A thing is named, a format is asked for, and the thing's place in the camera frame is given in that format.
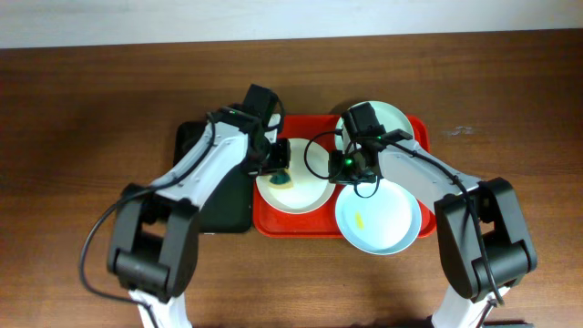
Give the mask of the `yellow green sponge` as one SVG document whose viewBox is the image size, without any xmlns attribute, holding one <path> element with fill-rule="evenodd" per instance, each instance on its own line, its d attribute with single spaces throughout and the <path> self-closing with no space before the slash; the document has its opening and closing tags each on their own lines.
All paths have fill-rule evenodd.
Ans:
<svg viewBox="0 0 583 328">
<path fill-rule="evenodd" d="M 288 169 L 279 169 L 270 175 L 268 185 L 276 190 L 286 190 L 293 187 L 292 177 Z"/>
</svg>

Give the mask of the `white plate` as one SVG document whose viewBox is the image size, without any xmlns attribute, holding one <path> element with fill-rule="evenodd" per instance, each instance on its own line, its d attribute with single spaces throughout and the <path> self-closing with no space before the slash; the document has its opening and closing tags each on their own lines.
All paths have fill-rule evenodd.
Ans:
<svg viewBox="0 0 583 328">
<path fill-rule="evenodd" d="M 333 194 L 335 186 L 327 179 L 314 176 L 304 162 L 309 142 L 304 138 L 289 138 L 291 159 L 288 170 L 293 187 L 276 190 L 268 185 L 270 175 L 259 176 L 256 187 L 261 197 L 274 209 L 288 214 L 304 214 L 319 209 Z"/>
</svg>

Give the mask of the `light blue plate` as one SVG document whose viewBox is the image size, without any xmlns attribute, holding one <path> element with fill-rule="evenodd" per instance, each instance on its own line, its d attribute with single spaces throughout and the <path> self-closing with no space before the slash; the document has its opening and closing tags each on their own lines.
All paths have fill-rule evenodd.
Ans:
<svg viewBox="0 0 583 328">
<path fill-rule="evenodd" d="M 342 236 L 360 251 L 374 255 L 408 248 L 423 222 L 416 198 L 386 179 L 343 188 L 334 215 Z"/>
</svg>

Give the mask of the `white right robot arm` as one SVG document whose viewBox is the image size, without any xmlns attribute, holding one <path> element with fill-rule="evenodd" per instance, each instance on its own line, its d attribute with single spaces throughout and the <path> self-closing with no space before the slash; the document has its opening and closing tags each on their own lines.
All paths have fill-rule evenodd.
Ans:
<svg viewBox="0 0 583 328">
<path fill-rule="evenodd" d="M 329 180 L 358 186 L 381 179 L 410 192 L 434 215 L 449 286 L 433 327 L 480 327 L 503 295 L 537 268 L 537 252 L 513 186 L 446 165 L 402 131 L 357 132 L 329 155 Z"/>
</svg>

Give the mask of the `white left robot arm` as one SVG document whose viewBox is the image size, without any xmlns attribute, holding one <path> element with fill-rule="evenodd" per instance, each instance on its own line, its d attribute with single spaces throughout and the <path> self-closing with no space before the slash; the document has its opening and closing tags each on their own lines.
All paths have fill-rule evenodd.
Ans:
<svg viewBox="0 0 583 328">
<path fill-rule="evenodd" d="M 128 290 L 146 327 L 188 327 L 185 296 L 198 260 L 199 214 L 235 168 L 250 176 L 281 171 L 288 146 L 277 136 L 284 116 L 269 109 L 223 107 L 196 143 L 146 187 L 128 185 L 113 206 L 107 268 Z"/>
</svg>

